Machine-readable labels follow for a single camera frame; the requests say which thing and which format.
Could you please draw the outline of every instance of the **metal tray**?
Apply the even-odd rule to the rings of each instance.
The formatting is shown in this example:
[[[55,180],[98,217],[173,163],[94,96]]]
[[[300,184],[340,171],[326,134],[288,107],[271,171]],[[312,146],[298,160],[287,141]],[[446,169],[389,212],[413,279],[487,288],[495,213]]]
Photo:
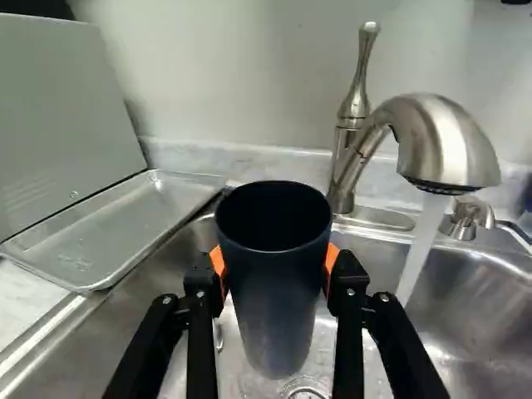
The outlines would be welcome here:
[[[3,242],[0,255],[71,291],[108,288],[223,186],[148,170]]]

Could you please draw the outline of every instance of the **backsplash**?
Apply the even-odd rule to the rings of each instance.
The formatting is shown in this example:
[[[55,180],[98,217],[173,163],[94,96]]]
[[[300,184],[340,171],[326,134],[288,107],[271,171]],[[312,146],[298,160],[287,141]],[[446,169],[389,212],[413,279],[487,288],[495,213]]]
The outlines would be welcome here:
[[[532,165],[532,6],[500,0],[70,0],[102,30],[139,132],[328,150],[357,58],[375,106],[434,91],[468,109],[502,160]],[[381,152],[395,154],[391,137]]]

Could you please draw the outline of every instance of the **faucet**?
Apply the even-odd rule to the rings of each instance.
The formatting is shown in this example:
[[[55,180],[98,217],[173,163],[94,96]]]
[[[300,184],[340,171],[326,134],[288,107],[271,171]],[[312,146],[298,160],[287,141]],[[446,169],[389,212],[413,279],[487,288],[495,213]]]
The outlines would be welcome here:
[[[476,227],[493,229],[495,214],[485,201],[474,195],[455,197],[452,214],[446,214],[440,224],[440,232],[461,241],[471,241],[476,237]]]
[[[355,217],[360,213],[360,207],[355,207],[353,201],[353,191],[389,131],[399,145],[397,173],[418,189],[463,195],[498,185],[499,163],[490,141],[454,101],[436,94],[414,93],[395,96],[370,112],[367,64],[379,31],[375,22],[361,26],[357,71],[338,110],[327,195],[333,213],[354,213]],[[395,214],[374,211],[373,214]],[[413,224],[405,226],[398,229],[413,228]]]

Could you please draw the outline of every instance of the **sink basin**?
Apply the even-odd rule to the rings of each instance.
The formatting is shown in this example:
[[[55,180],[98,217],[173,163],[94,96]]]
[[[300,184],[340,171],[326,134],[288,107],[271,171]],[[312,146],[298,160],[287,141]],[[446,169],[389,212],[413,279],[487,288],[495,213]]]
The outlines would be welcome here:
[[[369,293],[395,291],[411,236],[333,225],[332,241],[350,249],[372,280]],[[13,398],[101,397],[151,300],[183,295],[182,278],[216,245],[212,209],[178,231],[113,288],[77,329],[12,390]],[[527,397],[532,381],[532,258],[505,230],[462,243],[439,237],[406,307],[453,398]],[[336,320],[318,303],[302,370],[271,381],[247,362],[230,296],[219,318],[219,397],[329,397]],[[365,332],[366,397],[393,397],[377,347]],[[185,397],[186,340],[181,339],[160,397]]]

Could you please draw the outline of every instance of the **running water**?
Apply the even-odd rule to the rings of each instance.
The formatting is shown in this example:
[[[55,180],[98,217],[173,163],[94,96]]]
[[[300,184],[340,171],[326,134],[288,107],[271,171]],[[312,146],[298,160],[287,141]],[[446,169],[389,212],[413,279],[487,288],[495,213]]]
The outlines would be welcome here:
[[[403,307],[406,306],[414,290],[450,200],[451,197],[448,195],[425,193],[423,212],[414,228],[414,239],[406,256],[405,268],[396,291],[396,296]]]

